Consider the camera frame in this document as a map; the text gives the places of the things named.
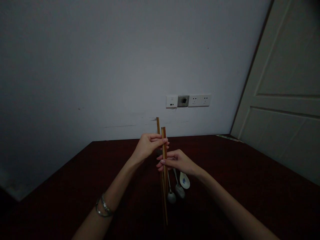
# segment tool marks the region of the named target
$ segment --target left hand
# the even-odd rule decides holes
[[[149,157],[157,147],[161,147],[164,143],[168,145],[168,139],[162,138],[160,134],[144,133],[141,135],[138,145],[131,157],[138,162],[142,162]]]

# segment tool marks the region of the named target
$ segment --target ceramic spoon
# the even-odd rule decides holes
[[[190,187],[190,180],[183,172],[180,172],[180,183],[184,189],[188,189]]]
[[[176,202],[176,195],[171,191],[169,171],[168,171],[168,181],[169,181],[169,189],[170,189],[170,191],[169,191],[169,193],[168,193],[167,199],[168,199],[169,203],[174,204],[174,203]]]
[[[179,195],[179,197],[184,198],[186,196],[186,194],[185,194],[183,188],[179,184],[175,168],[173,169],[173,172],[174,172],[174,175],[176,176],[176,180],[177,180],[176,193]]]

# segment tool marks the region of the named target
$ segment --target wall socket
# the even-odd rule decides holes
[[[168,95],[166,108],[176,108],[178,107],[178,95]]]
[[[211,94],[189,95],[188,107],[208,107],[211,102]]]

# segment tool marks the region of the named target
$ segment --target white door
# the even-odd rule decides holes
[[[320,185],[319,1],[274,1],[231,135]]]

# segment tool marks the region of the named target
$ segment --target dark red table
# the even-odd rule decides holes
[[[1,239],[70,239],[138,140],[92,142],[0,221]],[[320,187],[240,142],[217,136],[170,138],[281,239],[320,239]],[[241,238],[194,178],[186,199],[168,203],[163,232],[155,154],[138,169],[106,238]],[[171,184],[176,184],[173,172]]]

